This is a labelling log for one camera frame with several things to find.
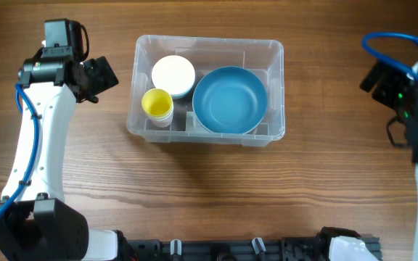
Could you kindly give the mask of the yellow plastic cup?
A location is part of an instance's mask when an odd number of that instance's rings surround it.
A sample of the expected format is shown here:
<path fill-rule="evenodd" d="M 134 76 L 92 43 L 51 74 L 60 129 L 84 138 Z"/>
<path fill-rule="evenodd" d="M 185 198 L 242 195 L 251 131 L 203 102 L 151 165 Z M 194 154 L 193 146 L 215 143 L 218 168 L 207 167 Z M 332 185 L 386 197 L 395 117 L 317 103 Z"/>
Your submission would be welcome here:
<path fill-rule="evenodd" d="M 150 117 L 165 117 L 172 111 L 173 99 L 163 89 L 153 88 L 142 97 L 142 109 Z"/>

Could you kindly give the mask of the pink plastic bowl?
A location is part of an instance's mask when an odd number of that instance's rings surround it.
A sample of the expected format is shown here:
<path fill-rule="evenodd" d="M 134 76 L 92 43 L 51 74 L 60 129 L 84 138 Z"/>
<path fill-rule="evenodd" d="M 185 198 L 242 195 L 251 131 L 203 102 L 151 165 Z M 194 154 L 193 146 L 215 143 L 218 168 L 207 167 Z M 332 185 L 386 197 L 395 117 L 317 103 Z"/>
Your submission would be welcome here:
<path fill-rule="evenodd" d="M 155 88 L 163 89 L 170 95 L 180 94 L 194 86 L 196 72 L 188 59 L 169 55 L 155 63 L 151 79 Z"/>

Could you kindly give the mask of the dark blue plate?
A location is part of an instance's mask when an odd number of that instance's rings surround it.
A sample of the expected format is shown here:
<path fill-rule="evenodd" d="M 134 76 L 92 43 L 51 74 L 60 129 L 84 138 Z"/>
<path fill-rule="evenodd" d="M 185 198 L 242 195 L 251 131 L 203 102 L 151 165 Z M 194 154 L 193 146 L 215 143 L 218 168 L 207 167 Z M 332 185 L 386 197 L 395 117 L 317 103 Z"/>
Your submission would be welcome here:
<path fill-rule="evenodd" d="M 268 95 L 261 79 L 241 67 L 220 67 L 197 84 L 192 106 L 199 123 L 212 133 L 245 134 L 263 119 Z"/>

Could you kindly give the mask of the light green plastic cup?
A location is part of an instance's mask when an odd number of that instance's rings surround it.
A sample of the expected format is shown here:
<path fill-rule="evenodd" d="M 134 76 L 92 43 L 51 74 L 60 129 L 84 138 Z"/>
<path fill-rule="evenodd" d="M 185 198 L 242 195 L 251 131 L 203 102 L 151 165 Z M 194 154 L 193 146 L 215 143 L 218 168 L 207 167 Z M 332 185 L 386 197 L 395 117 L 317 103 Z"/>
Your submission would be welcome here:
<path fill-rule="evenodd" d="M 162 121 L 172 121 L 172 119 L 173 119 L 173 112 L 170 112 L 170 113 L 168 113 L 168 114 L 166 114 L 166 115 L 159 116 L 159 117 L 156 117 L 156 116 L 151 116 L 151 115 L 147 115 L 147 116 L 148 116 L 148 118 L 149 118 L 150 120 L 153 120 L 153 121 L 158 121 L 158 122 L 162 122 Z"/>

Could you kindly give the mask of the light blue plastic bowl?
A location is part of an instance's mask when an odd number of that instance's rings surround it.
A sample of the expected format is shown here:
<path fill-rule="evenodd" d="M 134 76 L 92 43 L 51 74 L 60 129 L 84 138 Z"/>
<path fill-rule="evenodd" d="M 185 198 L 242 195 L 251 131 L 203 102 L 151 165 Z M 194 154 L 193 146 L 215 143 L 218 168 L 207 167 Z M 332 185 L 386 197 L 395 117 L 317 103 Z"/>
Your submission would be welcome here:
<path fill-rule="evenodd" d="M 190 95 L 194 91 L 193 88 L 189 88 L 180 94 L 171 94 L 173 99 L 183 99 L 184 97 Z"/>

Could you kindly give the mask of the pink plastic cup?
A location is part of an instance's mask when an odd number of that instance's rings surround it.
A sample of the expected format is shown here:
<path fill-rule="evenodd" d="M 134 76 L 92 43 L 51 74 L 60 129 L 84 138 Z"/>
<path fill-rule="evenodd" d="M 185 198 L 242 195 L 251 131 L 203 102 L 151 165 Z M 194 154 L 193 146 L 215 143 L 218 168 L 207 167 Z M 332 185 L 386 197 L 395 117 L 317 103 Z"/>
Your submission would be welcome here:
<path fill-rule="evenodd" d="M 154 124 L 155 126 L 159 127 L 159 128 L 167 128 L 168 126 L 171 125 L 172 123 L 172 119 L 163 119 L 163 120 L 151 120 L 152 124 Z"/>

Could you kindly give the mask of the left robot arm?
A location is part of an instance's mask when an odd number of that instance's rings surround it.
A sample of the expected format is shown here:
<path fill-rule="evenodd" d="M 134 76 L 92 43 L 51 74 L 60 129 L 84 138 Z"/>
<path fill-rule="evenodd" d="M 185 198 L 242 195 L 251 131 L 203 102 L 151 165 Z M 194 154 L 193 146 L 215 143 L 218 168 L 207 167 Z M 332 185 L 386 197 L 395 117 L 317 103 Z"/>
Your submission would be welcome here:
<path fill-rule="evenodd" d="M 89 59 L 85 27 L 47 20 L 44 45 L 16 83 L 22 115 L 15 161 L 0 199 L 0 250 L 8 260 L 126 260 L 119 231 L 89 227 L 65 203 L 62 166 L 75 106 L 118 84 L 104 57 Z"/>

